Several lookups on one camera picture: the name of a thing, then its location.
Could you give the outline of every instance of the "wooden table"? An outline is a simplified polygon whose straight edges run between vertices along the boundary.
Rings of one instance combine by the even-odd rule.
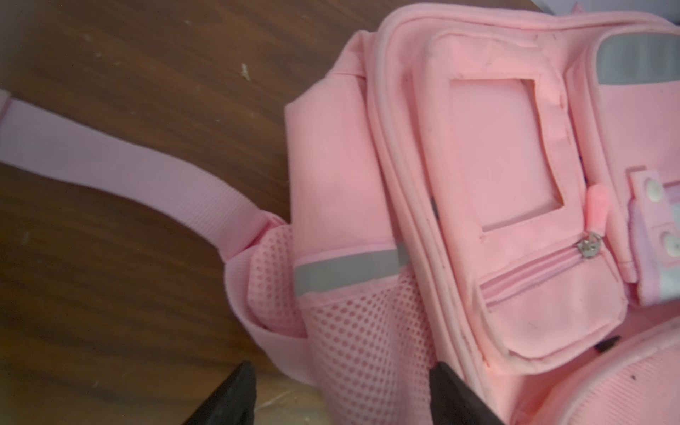
[[[406,3],[3,1],[0,87],[194,163],[288,219],[284,105],[354,31]],[[317,391],[236,321],[207,242],[136,203],[5,166],[0,341],[2,425],[181,424],[244,359],[258,424],[330,423]]]

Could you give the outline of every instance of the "pink backpack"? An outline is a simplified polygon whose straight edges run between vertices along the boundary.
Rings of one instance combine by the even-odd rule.
[[[139,201],[337,424],[432,424],[451,366],[508,424],[680,418],[680,29],[404,7],[286,108],[292,226],[216,177],[0,98],[0,161]]]

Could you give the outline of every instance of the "pink mesh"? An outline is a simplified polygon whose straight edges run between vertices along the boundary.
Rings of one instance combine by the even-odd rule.
[[[680,344],[630,364],[596,386],[569,425],[680,423]]]
[[[435,349],[411,267],[401,275],[300,299],[335,423],[432,424]]]
[[[279,226],[267,232],[250,261],[248,306],[272,332],[306,337],[305,323],[293,288],[292,229]]]

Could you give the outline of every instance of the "white snap button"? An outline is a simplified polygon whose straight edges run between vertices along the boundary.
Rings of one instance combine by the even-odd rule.
[[[652,202],[659,202],[664,197],[664,187],[657,180],[647,179],[645,190],[647,191],[647,198]]]
[[[662,242],[669,256],[673,258],[680,257],[680,237],[666,232],[662,236]]]

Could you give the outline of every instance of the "gray reflective strip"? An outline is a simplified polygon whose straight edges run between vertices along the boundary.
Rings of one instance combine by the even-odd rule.
[[[301,265],[295,269],[295,294],[326,292],[399,274],[409,262],[406,247],[400,243],[395,250],[366,252]]]
[[[680,80],[680,36],[614,35],[597,52],[600,84],[645,84]]]

